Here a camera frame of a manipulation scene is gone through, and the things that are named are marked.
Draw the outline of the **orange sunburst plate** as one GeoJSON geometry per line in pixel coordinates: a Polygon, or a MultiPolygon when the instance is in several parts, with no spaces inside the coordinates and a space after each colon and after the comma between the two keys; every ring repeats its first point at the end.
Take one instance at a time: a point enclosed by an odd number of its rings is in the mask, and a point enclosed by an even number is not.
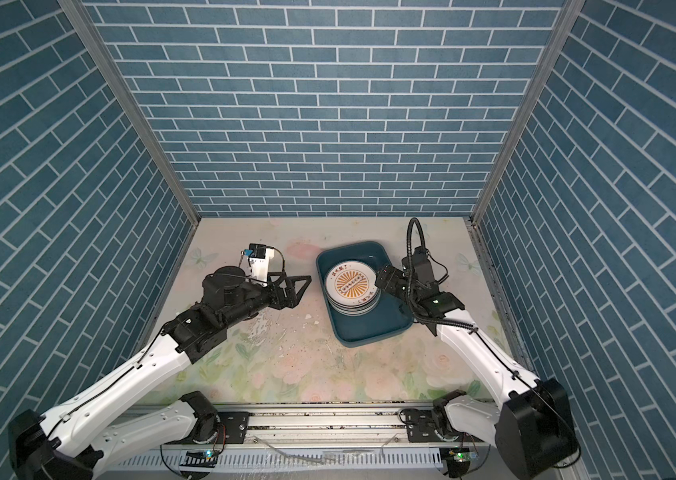
{"type": "Polygon", "coordinates": [[[366,263],[345,261],[326,275],[324,287],[330,305],[357,306],[381,298],[376,285],[376,272],[366,263]]]}

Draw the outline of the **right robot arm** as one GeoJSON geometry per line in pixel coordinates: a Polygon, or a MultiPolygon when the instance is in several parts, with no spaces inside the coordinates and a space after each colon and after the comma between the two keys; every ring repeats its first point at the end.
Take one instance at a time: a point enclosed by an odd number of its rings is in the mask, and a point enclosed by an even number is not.
{"type": "Polygon", "coordinates": [[[441,290],[428,250],[418,247],[377,273],[376,286],[401,300],[414,319],[450,346],[481,379],[485,403],[456,390],[433,403],[437,433],[447,439],[474,435],[493,446],[519,479],[568,468],[582,457],[569,396],[556,380],[541,380],[483,334],[465,305],[441,290]]]}

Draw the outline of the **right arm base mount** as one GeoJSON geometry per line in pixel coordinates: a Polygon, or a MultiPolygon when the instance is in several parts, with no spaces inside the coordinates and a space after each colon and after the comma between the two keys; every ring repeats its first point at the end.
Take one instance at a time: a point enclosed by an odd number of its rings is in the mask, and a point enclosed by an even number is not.
{"type": "Polygon", "coordinates": [[[457,438],[439,409],[404,408],[398,412],[410,443],[452,442],[457,438]]]}

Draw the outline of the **green rim plate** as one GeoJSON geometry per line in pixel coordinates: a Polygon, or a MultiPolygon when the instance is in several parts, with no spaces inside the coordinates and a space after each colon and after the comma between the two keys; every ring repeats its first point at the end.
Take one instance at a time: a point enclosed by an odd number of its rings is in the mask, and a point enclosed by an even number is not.
{"type": "Polygon", "coordinates": [[[331,307],[341,315],[345,315],[345,316],[349,316],[349,317],[358,317],[358,316],[363,316],[363,315],[369,314],[379,304],[380,304],[380,300],[376,299],[375,301],[373,301],[371,303],[367,303],[365,305],[345,306],[345,305],[341,305],[341,304],[332,303],[331,307]]]}

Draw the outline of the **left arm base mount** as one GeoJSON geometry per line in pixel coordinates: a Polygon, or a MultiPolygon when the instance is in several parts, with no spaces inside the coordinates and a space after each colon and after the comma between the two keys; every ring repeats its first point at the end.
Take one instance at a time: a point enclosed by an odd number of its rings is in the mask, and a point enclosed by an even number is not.
{"type": "Polygon", "coordinates": [[[244,411],[221,411],[218,414],[218,429],[223,438],[221,445],[242,445],[245,443],[251,414],[244,411]]]}

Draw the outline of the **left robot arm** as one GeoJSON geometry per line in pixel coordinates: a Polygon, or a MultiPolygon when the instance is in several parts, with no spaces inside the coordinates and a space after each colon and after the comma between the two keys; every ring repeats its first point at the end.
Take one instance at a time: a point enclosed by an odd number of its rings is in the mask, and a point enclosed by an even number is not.
{"type": "Polygon", "coordinates": [[[225,429],[199,391],[124,423],[116,420],[166,379],[223,343],[236,324],[260,311],[297,307],[312,282],[284,272],[263,280],[224,266],[207,275],[201,300],[166,322],[120,367],[71,399],[39,414],[26,410],[8,425],[10,463],[20,479],[95,479],[108,467],[163,444],[218,445],[225,429]]]}

